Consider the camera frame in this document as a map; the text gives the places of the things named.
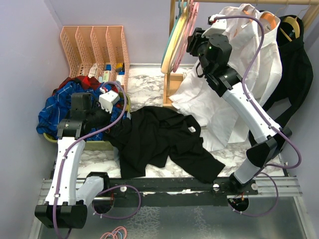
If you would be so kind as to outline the pink hanger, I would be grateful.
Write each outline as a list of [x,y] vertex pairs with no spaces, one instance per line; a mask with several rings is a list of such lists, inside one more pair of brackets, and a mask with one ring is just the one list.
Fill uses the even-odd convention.
[[198,15],[199,3],[194,2],[193,0],[188,0],[186,2],[186,7],[181,6],[181,8],[183,9],[182,15],[185,15],[186,18],[184,24],[180,24],[182,28],[177,32],[177,40],[175,41],[176,44],[172,54],[170,70],[174,73],[177,71],[186,52],[187,38],[192,34],[194,29]]

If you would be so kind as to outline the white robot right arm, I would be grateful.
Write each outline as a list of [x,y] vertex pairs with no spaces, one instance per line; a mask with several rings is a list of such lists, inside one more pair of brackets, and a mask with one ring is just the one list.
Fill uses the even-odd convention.
[[246,151],[245,161],[229,176],[226,184],[230,192],[240,195],[266,163],[277,157],[292,132],[269,117],[251,93],[243,89],[241,76],[228,65],[232,47],[227,36],[214,33],[205,37],[203,34],[202,28],[195,28],[187,39],[186,51],[198,57],[198,66],[202,68],[199,77],[237,112],[256,142]]

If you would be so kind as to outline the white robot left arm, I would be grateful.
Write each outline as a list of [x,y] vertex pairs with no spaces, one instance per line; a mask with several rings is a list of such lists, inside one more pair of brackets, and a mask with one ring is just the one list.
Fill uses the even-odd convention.
[[107,173],[91,172],[83,185],[76,187],[77,173],[85,148],[84,135],[106,125],[109,113],[93,102],[90,93],[74,93],[71,109],[57,127],[58,153],[49,192],[44,204],[37,205],[35,216],[50,229],[81,229],[88,207],[98,196],[110,191]]

